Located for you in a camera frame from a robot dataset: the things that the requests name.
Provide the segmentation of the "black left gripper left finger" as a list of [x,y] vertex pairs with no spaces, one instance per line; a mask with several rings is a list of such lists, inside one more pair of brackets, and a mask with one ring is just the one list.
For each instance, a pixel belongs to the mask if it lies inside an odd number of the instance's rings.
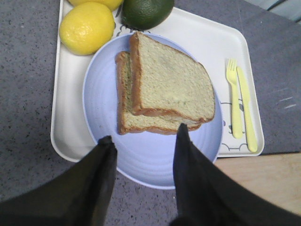
[[48,183],[0,204],[2,226],[102,226],[114,187],[117,149],[105,136]]

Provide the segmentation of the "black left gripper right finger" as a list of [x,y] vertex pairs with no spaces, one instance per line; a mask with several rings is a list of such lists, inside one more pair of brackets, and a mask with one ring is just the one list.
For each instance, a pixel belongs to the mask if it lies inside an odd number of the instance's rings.
[[177,131],[173,175],[178,217],[172,226],[299,226],[300,216],[251,193],[225,175]]

